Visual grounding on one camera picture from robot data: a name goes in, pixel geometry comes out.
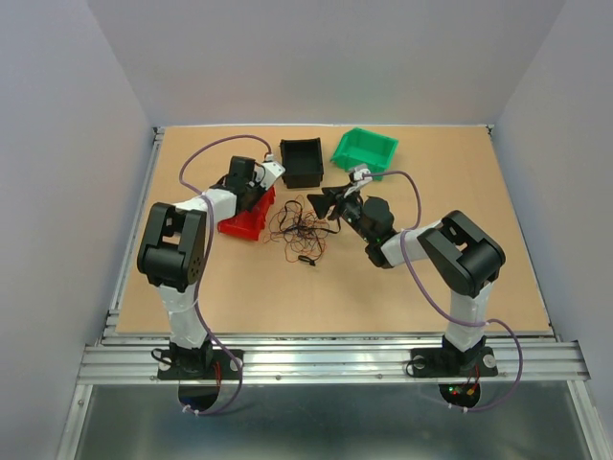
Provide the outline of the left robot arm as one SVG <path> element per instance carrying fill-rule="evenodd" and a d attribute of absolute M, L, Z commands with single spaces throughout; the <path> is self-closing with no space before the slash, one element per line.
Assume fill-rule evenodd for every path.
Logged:
<path fill-rule="evenodd" d="M 271 153 L 261 162 L 234 156 L 229 171 L 206 191 L 151 207 L 137 268 L 158 289 L 169 319 L 169 348 L 153 354 L 162 372 L 201 378 L 212 370 L 211 339 L 195 304 L 211 252 L 211 233 L 220 222 L 253 210 L 283 173 L 283 165 Z"/>

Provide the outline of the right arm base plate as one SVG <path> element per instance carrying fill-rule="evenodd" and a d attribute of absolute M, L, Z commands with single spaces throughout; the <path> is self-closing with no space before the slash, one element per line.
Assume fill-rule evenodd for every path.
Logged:
<path fill-rule="evenodd" d="M 493 350 L 488 346 L 466 353 L 452 348 L 413 349 L 408 366 L 408 374 L 416 379 L 492 378 L 499 374 Z"/>

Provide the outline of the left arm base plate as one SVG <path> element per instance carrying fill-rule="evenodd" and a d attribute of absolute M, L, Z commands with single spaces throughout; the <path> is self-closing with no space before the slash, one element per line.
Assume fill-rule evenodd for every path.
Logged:
<path fill-rule="evenodd" d="M 154 348 L 150 356 L 157 364 L 159 380 L 236 380 L 238 366 L 222 350 L 205 343 L 200 349 L 184 349 L 171 345 Z"/>

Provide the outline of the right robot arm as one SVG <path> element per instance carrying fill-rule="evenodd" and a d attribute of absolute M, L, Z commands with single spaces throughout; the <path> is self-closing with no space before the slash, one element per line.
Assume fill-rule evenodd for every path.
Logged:
<path fill-rule="evenodd" d="M 493 283 L 506 262 L 502 247 L 461 211 L 421 228 L 398 232 L 387 200 L 363 198 L 348 186 L 326 187 L 307 200 L 320 219 L 345 221 L 366 243 L 370 261 L 380 268 L 428 260 L 450 289 L 448 321 L 439 348 L 411 353 L 407 374 L 415 378 L 455 378 L 479 369 L 485 352 L 486 310 Z"/>

